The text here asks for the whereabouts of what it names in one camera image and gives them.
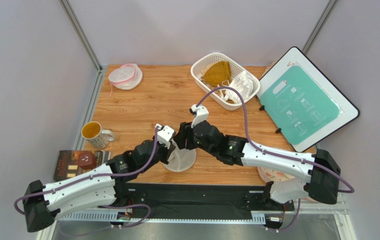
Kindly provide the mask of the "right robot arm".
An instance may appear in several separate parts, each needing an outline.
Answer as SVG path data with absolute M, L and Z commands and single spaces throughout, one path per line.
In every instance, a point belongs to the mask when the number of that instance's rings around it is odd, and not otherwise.
M 292 179 L 265 185 L 263 197 L 274 202 L 311 198 L 322 204 L 337 203 L 341 169 L 326 150 L 312 154 L 266 147 L 245 137 L 224 135 L 206 120 L 195 126 L 181 123 L 173 139 L 179 149 L 201 149 L 225 165 L 260 167 L 291 175 Z

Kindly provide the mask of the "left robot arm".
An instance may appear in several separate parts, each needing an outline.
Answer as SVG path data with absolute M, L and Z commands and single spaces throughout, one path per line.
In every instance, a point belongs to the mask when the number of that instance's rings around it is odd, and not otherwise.
M 22 200 L 29 233 L 43 230 L 68 214 L 99 206 L 127 202 L 125 183 L 136 179 L 158 162 L 167 163 L 176 147 L 173 142 L 145 140 L 134 150 L 116 155 L 99 167 L 53 183 L 31 182 Z

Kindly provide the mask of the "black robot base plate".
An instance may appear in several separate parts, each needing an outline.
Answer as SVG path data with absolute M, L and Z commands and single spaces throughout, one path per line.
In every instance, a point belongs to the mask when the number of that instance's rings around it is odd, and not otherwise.
M 243 219 L 251 211 L 282 214 L 295 210 L 292 201 L 280 204 L 263 198 L 263 186 L 127 182 L 121 190 L 121 197 L 112 205 L 122 207 L 136 204 L 134 211 L 138 215 L 144 210 L 142 204 L 148 205 L 156 217 Z

